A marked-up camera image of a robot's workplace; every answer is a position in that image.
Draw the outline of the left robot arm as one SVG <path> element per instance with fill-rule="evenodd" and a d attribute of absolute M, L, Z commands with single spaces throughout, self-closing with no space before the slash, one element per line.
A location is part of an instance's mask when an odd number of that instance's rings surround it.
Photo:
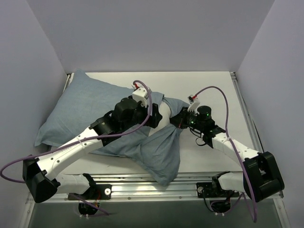
<path fill-rule="evenodd" d="M 22 177 L 34 201 L 42 203 L 63 193 L 93 199 L 98 188 L 90 174 L 62 174 L 62 171 L 78 159 L 119 139 L 133 126 L 144 124 L 156 128 L 161 119 L 157 104 L 143 106 L 141 101 L 125 97 L 114 110 L 95 120 L 56 152 L 24 160 Z"/>

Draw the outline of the blue pillowcase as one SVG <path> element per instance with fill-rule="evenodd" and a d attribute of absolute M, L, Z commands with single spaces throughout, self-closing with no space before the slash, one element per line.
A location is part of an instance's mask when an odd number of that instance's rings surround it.
<path fill-rule="evenodd" d="M 59 147 L 67 143 L 131 93 L 130 88 L 92 79 L 84 71 L 77 70 L 54 110 L 40 127 L 34 145 Z M 169 106 L 170 118 L 176 116 L 182 107 L 188 106 L 182 100 L 167 98 L 159 92 L 152 92 L 151 97 L 158 106 L 161 102 Z M 169 123 L 164 133 L 149 137 L 150 129 L 143 126 L 93 153 L 131 159 L 159 184 L 168 185 L 178 174 L 182 130 Z"/>

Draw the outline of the white pillow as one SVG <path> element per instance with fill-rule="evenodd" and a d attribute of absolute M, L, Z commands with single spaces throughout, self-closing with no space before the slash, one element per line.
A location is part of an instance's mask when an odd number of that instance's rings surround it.
<path fill-rule="evenodd" d="M 161 102 L 159 106 L 159 113 L 162 115 L 162 119 L 158 123 L 156 128 L 151 128 L 149 137 L 153 135 L 160 135 L 165 132 L 166 127 L 170 123 L 171 110 L 165 102 Z"/>

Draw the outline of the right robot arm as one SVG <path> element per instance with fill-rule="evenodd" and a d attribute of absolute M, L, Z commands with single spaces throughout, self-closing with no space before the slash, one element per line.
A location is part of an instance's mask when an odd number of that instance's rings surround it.
<path fill-rule="evenodd" d="M 184 107 L 170 118 L 170 123 L 199 132 L 206 145 L 224 153 L 241 167 L 240 173 L 224 171 L 212 177 L 211 190 L 216 196 L 237 191 L 260 202 L 284 190 L 285 184 L 274 155 L 251 149 L 228 136 L 227 131 L 212 119 L 210 107 L 200 106 L 197 113 Z"/>

